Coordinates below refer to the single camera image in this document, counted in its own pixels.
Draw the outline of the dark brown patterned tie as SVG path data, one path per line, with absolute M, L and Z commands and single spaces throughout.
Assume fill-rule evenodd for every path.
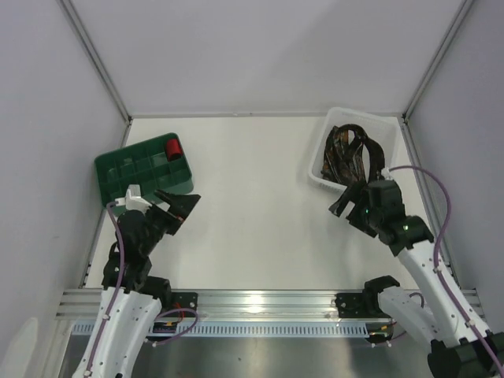
M 322 178 L 350 186 L 358 181 L 382 180 L 385 156 L 382 146 L 357 124 L 333 126 L 325 140 Z

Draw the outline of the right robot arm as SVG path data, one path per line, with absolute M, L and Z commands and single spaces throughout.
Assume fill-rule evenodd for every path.
M 387 314 L 427 352 L 434 377 L 503 375 L 503 334 L 493 332 L 474 310 L 451 275 L 445 275 L 434 236 L 419 216 L 410 216 L 394 180 L 357 182 L 329 210 L 347 215 L 351 226 L 388 246 L 426 301 L 414 302 L 391 277 L 365 284 L 371 307 Z

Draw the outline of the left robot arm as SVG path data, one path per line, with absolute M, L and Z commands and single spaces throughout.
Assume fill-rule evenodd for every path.
M 150 275 L 150 254 L 167 236 L 175 235 L 200 195 L 174 195 L 156 190 L 167 209 L 147 201 L 139 185 L 106 204 L 115 242 L 103 269 L 98 314 L 75 377 L 130 377 L 149 332 L 168 317 L 199 315 L 194 306 L 172 303 L 169 280 Z

